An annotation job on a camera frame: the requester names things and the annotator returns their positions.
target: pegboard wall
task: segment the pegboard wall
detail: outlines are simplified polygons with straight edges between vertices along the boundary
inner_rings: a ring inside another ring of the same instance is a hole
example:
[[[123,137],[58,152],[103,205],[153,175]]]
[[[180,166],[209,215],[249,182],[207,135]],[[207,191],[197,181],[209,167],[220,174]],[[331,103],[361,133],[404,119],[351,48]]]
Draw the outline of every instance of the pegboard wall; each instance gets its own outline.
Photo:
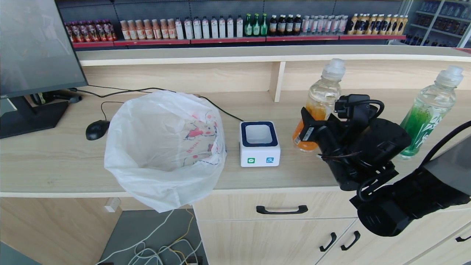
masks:
[[[137,19],[212,16],[234,19],[245,14],[271,15],[348,15],[354,13],[396,14],[400,0],[74,0],[58,1],[65,22],[110,19],[118,34],[123,36],[119,21]]]

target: wooden countertop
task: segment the wooden countertop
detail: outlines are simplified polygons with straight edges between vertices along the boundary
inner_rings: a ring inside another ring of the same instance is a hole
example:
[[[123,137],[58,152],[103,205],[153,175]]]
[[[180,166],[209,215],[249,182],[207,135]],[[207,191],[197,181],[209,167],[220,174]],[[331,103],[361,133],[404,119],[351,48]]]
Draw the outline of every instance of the wooden countertop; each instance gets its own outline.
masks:
[[[418,90],[343,90],[343,94],[367,93],[385,103],[382,118],[400,123]],[[207,93],[226,111],[246,120],[269,120],[279,134],[281,164],[272,168],[241,168],[238,147],[239,122],[223,113],[227,143],[227,159],[215,192],[226,189],[261,192],[268,188],[306,190],[338,190],[326,163],[316,153],[295,148],[291,135],[300,119],[300,108],[306,102],[306,91],[283,91],[282,100],[274,103],[268,92]],[[430,148],[456,126],[469,120],[471,91],[456,91],[457,104],[430,135],[421,152],[412,161],[397,162],[401,176],[411,172]],[[100,104],[105,100],[123,101],[138,94],[116,95],[106,99],[84,96],[71,104],[58,126],[0,140],[1,185],[3,197],[127,197],[129,196],[103,168],[106,137],[96,141],[85,139],[85,128],[103,119]],[[120,104],[106,103],[108,117]],[[466,132],[451,142],[462,139]]]
[[[471,54],[444,47],[305,45],[79,51],[82,66],[344,60],[471,62]]]

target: monitor screen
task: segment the monitor screen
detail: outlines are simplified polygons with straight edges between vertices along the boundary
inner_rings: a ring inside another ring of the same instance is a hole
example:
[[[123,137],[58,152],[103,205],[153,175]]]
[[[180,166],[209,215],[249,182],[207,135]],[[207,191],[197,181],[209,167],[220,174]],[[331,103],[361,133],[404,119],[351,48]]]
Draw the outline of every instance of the monitor screen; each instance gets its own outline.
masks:
[[[54,0],[0,0],[0,95],[87,85]]]

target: robotic arm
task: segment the robotic arm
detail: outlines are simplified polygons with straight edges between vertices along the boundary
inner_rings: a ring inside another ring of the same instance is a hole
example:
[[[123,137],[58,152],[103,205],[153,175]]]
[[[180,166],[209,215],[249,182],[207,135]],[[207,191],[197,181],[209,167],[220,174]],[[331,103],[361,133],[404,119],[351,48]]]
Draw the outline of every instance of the robotic arm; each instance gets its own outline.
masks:
[[[316,121],[302,108],[303,141],[314,141],[341,190],[356,190],[350,202],[362,224],[380,236],[396,236],[413,220],[452,205],[471,201],[471,135],[437,158],[448,140],[471,126],[459,126],[442,139],[412,173],[391,185],[398,175],[391,159],[410,145],[398,124],[378,118],[384,104],[368,95],[341,96],[330,115]]]

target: computer mouse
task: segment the computer mouse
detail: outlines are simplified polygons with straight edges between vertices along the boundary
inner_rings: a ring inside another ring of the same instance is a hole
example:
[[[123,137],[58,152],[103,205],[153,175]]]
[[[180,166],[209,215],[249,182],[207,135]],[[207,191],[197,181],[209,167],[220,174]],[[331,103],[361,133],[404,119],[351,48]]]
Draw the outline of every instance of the computer mouse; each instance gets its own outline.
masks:
[[[87,137],[87,140],[92,141],[103,137],[103,135],[108,130],[109,126],[110,122],[104,120],[99,120],[90,123],[90,125],[88,125],[87,127],[87,130],[85,131],[85,136]]]

